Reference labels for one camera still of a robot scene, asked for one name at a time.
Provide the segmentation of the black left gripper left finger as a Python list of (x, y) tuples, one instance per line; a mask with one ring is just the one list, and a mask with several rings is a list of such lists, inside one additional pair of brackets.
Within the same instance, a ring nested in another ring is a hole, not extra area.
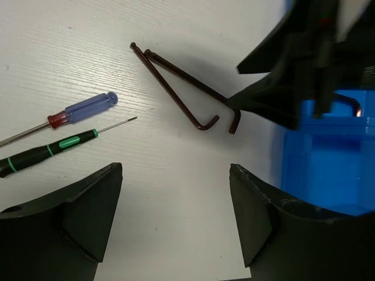
[(94, 280), (122, 186), (122, 165), (1, 211), (1, 280)]

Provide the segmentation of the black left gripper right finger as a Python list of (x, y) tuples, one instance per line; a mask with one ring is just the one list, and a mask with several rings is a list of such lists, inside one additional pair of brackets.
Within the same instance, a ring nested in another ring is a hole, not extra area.
[(374, 213), (347, 215), (309, 204), (238, 164), (229, 180), (252, 280), (374, 279)]

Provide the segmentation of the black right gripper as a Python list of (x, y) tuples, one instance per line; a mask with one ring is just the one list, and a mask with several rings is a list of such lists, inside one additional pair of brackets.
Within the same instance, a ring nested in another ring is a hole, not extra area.
[(238, 64), (239, 74), (272, 72), (230, 97), (233, 108), (297, 130), (303, 101), (314, 100), (313, 115), (320, 117), (330, 111), (335, 90), (374, 89), (374, 1), (359, 7), (358, 17), (343, 33), (339, 33), (340, 1), (306, 4), (304, 28), (286, 38), (284, 67), (272, 69), (295, 8)]

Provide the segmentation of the long dark hex key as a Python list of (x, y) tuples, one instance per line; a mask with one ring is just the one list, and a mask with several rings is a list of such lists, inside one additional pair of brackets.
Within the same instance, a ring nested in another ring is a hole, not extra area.
[(342, 94), (335, 94), (331, 113), (334, 116), (361, 117), (362, 107), (360, 103), (352, 97)]

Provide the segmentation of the short dark hex key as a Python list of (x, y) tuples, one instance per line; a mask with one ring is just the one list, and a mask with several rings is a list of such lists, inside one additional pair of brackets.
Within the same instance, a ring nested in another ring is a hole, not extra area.
[(171, 99), (175, 102), (175, 104), (180, 108), (180, 110), (185, 114), (188, 120), (195, 126), (196, 129), (201, 131), (206, 131), (210, 129), (219, 119), (218, 115), (215, 115), (207, 124), (201, 124), (195, 116), (190, 112), (187, 106), (183, 103), (183, 101), (178, 97), (172, 87), (168, 84), (168, 82), (162, 77), (160, 72), (154, 67), (151, 61), (146, 57), (146, 55), (142, 52), (142, 50), (137, 46), (135, 42), (130, 44), (130, 48), (134, 51), (137, 57), (142, 61), (144, 66), (150, 71), (150, 73), (156, 78), (156, 80), (160, 83), (160, 85), (164, 88), (164, 90), (168, 93)]

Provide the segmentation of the black green precision screwdriver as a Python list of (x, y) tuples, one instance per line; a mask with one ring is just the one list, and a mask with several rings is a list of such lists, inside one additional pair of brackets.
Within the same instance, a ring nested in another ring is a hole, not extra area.
[(79, 145), (98, 138), (99, 133), (126, 124), (136, 119), (137, 116), (108, 126), (99, 131), (96, 129), (92, 129), (89, 131), (80, 132), (76, 135), (63, 138), (53, 143), (31, 148), (24, 152), (1, 159), (1, 178), (3, 179), (13, 173), (17, 173), (21, 170), (39, 164), (50, 157), (56, 156), (64, 151), (75, 148)]

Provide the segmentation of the blue handled screwdriver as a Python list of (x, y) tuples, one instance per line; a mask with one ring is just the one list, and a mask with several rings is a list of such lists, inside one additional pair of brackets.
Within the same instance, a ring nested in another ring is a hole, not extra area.
[(108, 92), (80, 101), (74, 105), (66, 107), (54, 115), (49, 115), (47, 121), (38, 126), (34, 126), (26, 131), (11, 136), (1, 141), (1, 147), (10, 143), (23, 139), (36, 132), (42, 131), (46, 128), (59, 128), (63, 125), (75, 124), (92, 116), (98, 115), (118, 103), (118, 96), (115, 92)]

